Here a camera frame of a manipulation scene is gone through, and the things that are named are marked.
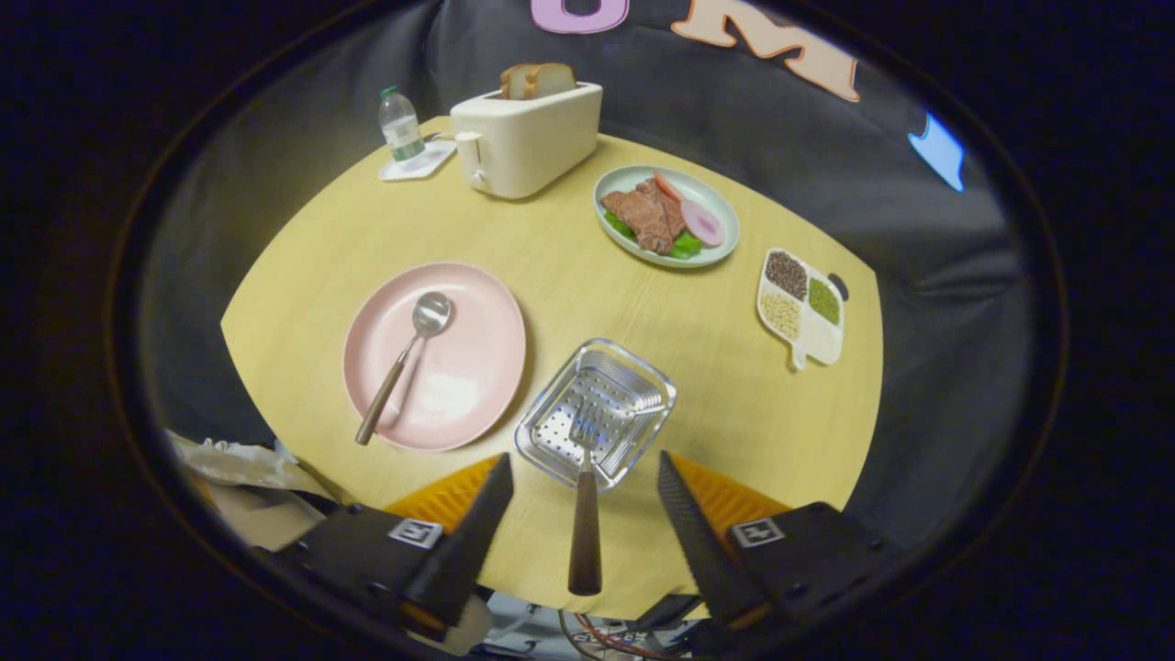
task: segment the wooden handle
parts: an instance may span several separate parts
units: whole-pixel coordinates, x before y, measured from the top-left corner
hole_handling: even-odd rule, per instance
[[[596,474],[579,473],[576,485],[576,522],[571,531],[571,571],[568,592],[591,596],[600,591],[599,508],[596,506]]]
[[[396,382],[400,380],[400,373],[404,371],[404,357],[407,355],[408,352],[404,352],[400,356],[400,360],[396,362],[396,365],[391,366],[388,377],[383,380],[383,386],[380,386],[380,392],[375,394],[371,409],[368,410],[368,414],[363,418],[363,424],[360,425],[360,433],[355,434],[356,444],[365,446],[371,440],[371,433],[375,432],[375,425],[380,421],[383,407],[388,405],[388,398],[391,397],[391,391],[395,390]]]

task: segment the coaster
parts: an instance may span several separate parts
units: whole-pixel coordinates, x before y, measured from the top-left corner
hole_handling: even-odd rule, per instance
[[[384,181],[400,181],[403,178],[424,178],[429,176],[441,163],[449,160],[449,156],[457,150],[457,143],[451,140],[434,140],[431,142],[424,143],[424,150],[421,151],[417,158],[421,160],[419,164],[416,166],[414,160],[412,164],[416,166],[410,170],[401,169],[396,161],[391,161],[383,166],[380,170],[380,178]]]

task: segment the round wooden table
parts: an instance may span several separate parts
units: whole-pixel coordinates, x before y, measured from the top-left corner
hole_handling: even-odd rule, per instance
[[[423,133],[448,130],[435,117]],[[844,507],[873,437],[881,392],[881,310],[873,271],[794,213],[676,156],[607,135],[536,195],[488,196],[457,156],[429,178],[383,182],[381,148],[306,204],[249,270],[221,321],[241,378],[270,427],[344,501],[383,507],[491,454],[510,452],[515,497],[479,582],[518,599],[605,618],[636,619],[667,593],[697,592],[657,497],[667,450],[791,506]],[[664,166],[706,181],[734,207],[741,240],[696,271],[649,264],[598,224],[599,176],[626,164]],[[783,247],[847,283],[845,340],[832,366],[792,372],[788,348],[756,312],[759,268]],[[528,356],[513,403],[482,439],[424,453],[352,440],[360,414],[343,389],[351,319],[383,282],[417,264],[461,261],[497,275],[517,297]],[[513,431],[526,406],[584,340],[609,338],[677,386],[656,443],[602,494],[604,591],[566,592],[575,492],[528,464]],[[691,618],[705,616],[699,607]]]

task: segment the meat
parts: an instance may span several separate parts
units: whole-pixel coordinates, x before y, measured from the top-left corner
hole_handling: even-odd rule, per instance
[[[637,244],[642,248],[662,255],[673,249],[673,235],[665,221],[665,209],[656,196],[640,190],[616,190],[604,195],[599,202],[632,229],[637,235]]]
[[[682,217],[682,202],[665,194],[665,190],[657,184],[656,178],[646,178],[637,184],[637,190],[645,195],[657,197],[662,209],[665,211],[665,223],[669,225],[669,235],[677,236],[685,229],[685,218]]]

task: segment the gray couch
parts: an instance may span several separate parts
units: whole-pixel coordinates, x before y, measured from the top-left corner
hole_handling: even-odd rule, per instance
[[[217,120],[174,187],[142,289],[161,423],[195,440],[273,440],[220,318],[283,223],[382,143],[381,88],[401,85],[423,121],[492,88],[509,65],[565,61],[605,87],[602,131],[740,181],[873,267],[884,387],[847,511],[899,542],[927,539],[1006,452],[1023,403],[1033,308],[1014,218],[972,156],[956,193],[911,149],[925,108],[868,62],[857,70],[861,101],[850,103],[781,56],[673,34],[690,0],[631,5],[623,25],[592,35],[537,28],[526,0],[425,0],[374,13],[294,55]]]

